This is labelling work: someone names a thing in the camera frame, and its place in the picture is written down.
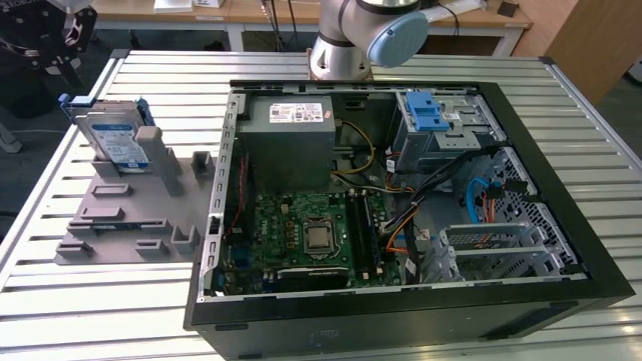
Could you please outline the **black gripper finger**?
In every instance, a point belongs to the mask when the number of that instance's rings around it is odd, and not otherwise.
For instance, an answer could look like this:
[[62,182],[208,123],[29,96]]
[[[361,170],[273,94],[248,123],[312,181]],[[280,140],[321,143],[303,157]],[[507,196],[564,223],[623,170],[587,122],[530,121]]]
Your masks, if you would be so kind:
[[66,15],[58,11],[48,12],[45,20],[46,30],[42,35],[42,64],[49,74],[61,75],[69,85],[82,84],[77,67],[81,64],[78,54],[86,51],[94,30],[96,11],[82,8],[73,14],[73,21],[68,32],[64,32]]

